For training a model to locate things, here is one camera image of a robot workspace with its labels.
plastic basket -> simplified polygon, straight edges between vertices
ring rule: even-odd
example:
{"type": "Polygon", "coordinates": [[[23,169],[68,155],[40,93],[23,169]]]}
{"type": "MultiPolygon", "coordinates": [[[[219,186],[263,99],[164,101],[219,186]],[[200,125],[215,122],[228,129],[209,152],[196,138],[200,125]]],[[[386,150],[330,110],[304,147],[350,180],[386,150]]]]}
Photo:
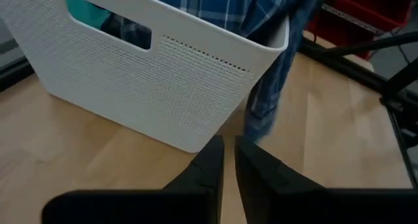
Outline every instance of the plastic basket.
{"type": "Polygon", "coordinates": [[[143,50],[75,20],[65,0],[0,0],[0,16],[51,94],[187,152],[201,150],[287,48],[157,0],[88,0],[152,30],[143,50]]]}

